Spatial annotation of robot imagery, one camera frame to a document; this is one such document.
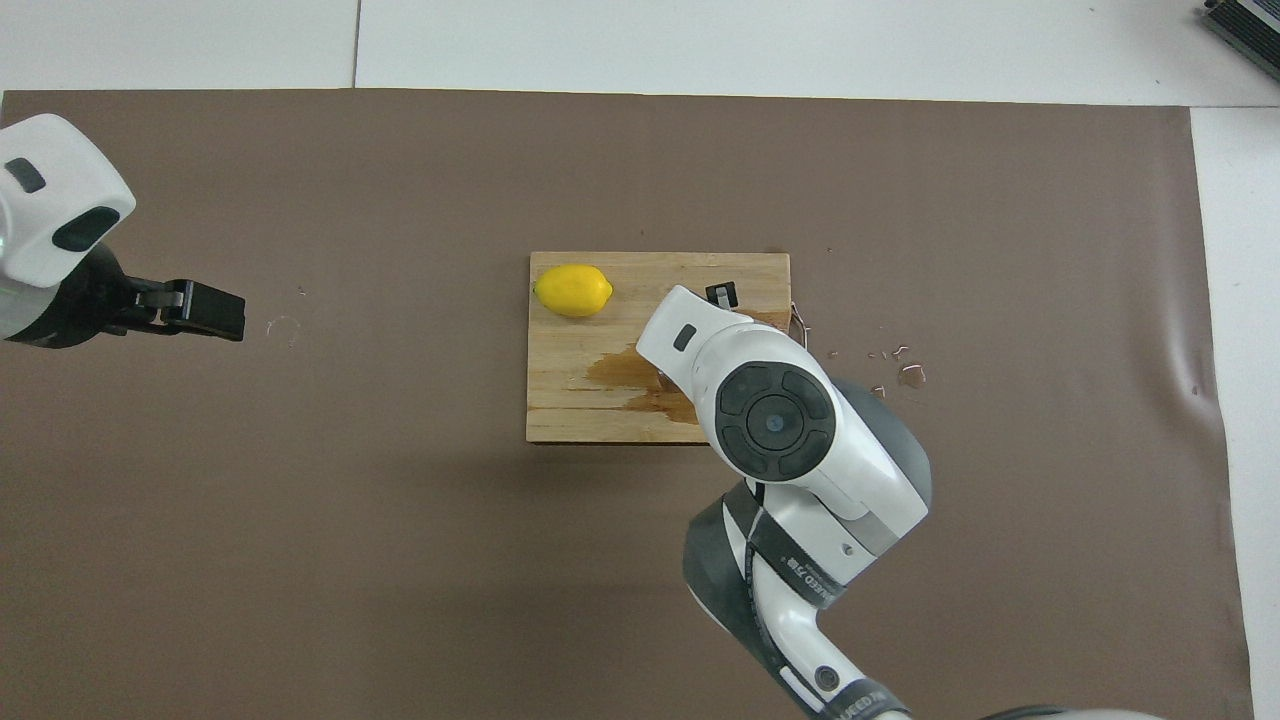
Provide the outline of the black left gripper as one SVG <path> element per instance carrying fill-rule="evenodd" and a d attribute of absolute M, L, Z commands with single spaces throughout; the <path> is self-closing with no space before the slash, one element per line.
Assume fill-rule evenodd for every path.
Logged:
<path fill-rule="evenodd" d="M 136 307 L 141 311 L 134 315 Z M 35 287 L 5 279 L 5 340 L 38 348 L 69 348 L 120 324 L 147 323 L 151 334 L 200 334 L 244 340 L 241 296 L 197 281 L 151 281 L 127 275 L 115 254 L 99 243 L 63 281 Z M 157 323 L 148 323 L 155 315 Z"/>

